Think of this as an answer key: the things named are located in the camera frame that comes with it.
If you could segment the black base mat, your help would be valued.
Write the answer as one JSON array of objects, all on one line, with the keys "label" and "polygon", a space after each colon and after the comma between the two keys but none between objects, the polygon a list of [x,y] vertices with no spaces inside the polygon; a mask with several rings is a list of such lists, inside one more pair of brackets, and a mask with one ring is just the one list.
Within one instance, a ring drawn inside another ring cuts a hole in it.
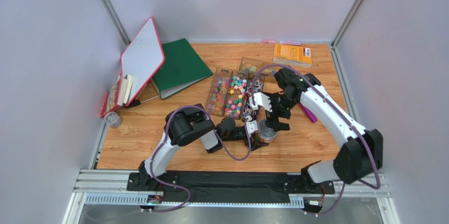
[{"label": "black base mat", "polygon": [[308,186],[302,176],[274,172],[167,171],[159,177],[175,188],[159,182],[149,189],[139,173],[130,173],[127,190],[163,192],[164,202],[183,202],[191,192],[191,203],[288,203],[290,194],[335,194],[332,182]]}]

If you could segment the three-compartment clear candy box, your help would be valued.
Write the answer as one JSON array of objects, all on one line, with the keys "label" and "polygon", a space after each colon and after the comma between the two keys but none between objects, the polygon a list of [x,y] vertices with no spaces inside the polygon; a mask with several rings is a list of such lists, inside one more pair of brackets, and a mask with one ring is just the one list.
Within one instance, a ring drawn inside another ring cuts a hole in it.
[{"label": "three-compartment clear candy box", "polygon": [[252,110],[250,96],[263,90],[265,78],[260,76],[253,84],[254,76],[249,71],[217,68],[206,101],[208,113],[241,121],[247,116],[258,119],[260,111]]}]

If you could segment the aluminium rail frame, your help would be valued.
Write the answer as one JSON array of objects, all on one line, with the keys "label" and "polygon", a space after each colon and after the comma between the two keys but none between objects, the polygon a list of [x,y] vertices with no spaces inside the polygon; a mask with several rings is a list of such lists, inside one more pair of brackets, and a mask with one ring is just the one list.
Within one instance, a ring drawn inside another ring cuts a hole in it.
[{"label": "aluminium rail frame", "polygon": [[303,167],[333,159],[334,143],[303,147],[273,143],[254,152],[238,142],[209,154],[199,143],[182,147],[157,181],[145,186],[139,166],[155,150],[103,146],[79,172],[64,223],[261,223],[271,209],[287,209],[314,223],[399,223],[386,177],[327,181],[306,191]]}]

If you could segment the stack of books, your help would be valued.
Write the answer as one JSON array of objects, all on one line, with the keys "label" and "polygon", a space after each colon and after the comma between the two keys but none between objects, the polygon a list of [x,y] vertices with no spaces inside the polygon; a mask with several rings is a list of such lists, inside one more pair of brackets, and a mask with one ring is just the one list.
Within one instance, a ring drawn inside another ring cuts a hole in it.
[{"label": "stack of books", "polygon": [[134,77],[132,75],[119,76],[116,83],[110,88],[108,94],[105,97],[100,118],[104,118],[109,112],[115,112],[120,107],[127,104]]}]

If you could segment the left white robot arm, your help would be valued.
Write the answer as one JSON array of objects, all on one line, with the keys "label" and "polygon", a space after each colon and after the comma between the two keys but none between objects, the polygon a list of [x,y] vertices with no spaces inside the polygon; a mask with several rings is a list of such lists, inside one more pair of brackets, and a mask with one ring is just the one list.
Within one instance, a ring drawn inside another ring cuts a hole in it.
[{"label": "left white robot arm", "polygon": [[251,136],[260,130],[259,122],[247,116],[243,126],[224,118],[215,125],[201,104],[185,105],[171,112],[165,118],[164,132],[151,156],[139,166],[140,181],[149,189],[154,188],[157,178],[162,176],[174,155],[181,147],[199,139],[208,153],[221,149],[227,151],[224,141],[246,140],[248,153],[243,158],[230,157],[237,161],[248,158],[252,149]]}]

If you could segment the red-framed whiteboard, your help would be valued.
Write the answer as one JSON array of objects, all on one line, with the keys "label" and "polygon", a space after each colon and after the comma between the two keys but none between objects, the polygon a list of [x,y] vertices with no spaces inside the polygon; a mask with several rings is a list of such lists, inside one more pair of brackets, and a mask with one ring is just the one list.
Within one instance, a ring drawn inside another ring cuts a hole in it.
[{"label": "red-framed whiteboard", "polygon": [[125,107],[138,98],[164,60],[165,55],[154,18],[149,17],[121,55],[122,75],[133,77]]}]

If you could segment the orange book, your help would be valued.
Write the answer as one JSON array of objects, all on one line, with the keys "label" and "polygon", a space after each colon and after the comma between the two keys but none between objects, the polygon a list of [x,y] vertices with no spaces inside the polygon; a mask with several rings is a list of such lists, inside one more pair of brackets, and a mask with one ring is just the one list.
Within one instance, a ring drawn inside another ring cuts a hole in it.
[{"label": "orange book", "polygon": [[311,49],[303,46],[275,44],[273,62],[284,65],[312,67]]}]

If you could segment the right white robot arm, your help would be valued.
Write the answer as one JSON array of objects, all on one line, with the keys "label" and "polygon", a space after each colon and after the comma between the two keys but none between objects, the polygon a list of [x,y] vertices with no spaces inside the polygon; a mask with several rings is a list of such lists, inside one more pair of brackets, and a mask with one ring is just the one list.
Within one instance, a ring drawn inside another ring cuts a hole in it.
[{"label": "right white robot arm", "polygon": [[279,118],[289,119],[291,109],[301,104],[307,108],[330,132],[339,146],[336,157],[329,161],[317,161],[301,170],[310,184],[340,180],[351,184],[363,182],[363,178],[373,173],[376,183],[370,187],[380,187],[379,169],[383,165],[383,136],[376,130],[368,130],[351,118],[327,93],[321,82],[311,73],[302,75],[289,67],[275,73],[281,92],[263,93],[267,101],[266,125],[274,131],[288,131],[289,124],[279,122]]}]

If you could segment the small clear plastic cup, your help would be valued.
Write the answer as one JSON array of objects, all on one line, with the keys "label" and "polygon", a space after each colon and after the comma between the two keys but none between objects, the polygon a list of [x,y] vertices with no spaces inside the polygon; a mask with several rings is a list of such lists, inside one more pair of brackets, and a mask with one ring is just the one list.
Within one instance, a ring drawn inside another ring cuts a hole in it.
[{"label": "small clear plastic cup", "polygon": [[108,112],[104,116],[103,121],[106,125],[114,129],[122,124],[122,119],[116,112]]}]

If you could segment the green binder folder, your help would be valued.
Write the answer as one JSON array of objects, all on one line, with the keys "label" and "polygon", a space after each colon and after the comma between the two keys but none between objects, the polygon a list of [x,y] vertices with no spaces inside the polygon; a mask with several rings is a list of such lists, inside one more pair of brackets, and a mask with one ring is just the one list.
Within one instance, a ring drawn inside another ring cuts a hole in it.
[{"label": "green binder folder", "polygon": [[151,82],[161,99],[167,99],[213,75],[187,39],[162,44],[165,60]]}]

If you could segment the single clear candy box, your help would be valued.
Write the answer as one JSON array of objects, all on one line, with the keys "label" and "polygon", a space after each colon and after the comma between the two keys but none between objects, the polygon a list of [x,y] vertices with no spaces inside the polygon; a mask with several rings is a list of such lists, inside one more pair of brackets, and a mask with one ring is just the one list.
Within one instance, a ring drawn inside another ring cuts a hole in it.
[{"label": "single clear candy box", "polygon": [[261,61],[257,59],[251,59],[248,57],[242,57],[240,60],[240,64],[238,67],[238,71],[248,73],[249,74],[249,80],[253,80],[256,73],[261,69],[264,68],[259,76],[258,80],[260,82],[268,82],[268,83],[277,83],[275,79],[276,72],[280,69],[278,66],[271,66],[268,67],[268,65],[272,65],[272,62],[266,62]]}]

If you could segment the purple plastic scoop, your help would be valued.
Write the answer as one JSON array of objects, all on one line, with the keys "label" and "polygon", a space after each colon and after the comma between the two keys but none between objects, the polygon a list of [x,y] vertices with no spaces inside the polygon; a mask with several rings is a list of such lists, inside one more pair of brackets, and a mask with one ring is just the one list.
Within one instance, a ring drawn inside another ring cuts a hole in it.
[{"label": "purple plastic scoop", "polygon": [[309,119],[311,123],[316,123],[318,121],[317,117],[303,104],[299,103],[298,106],[303,111],[304,115]]}]

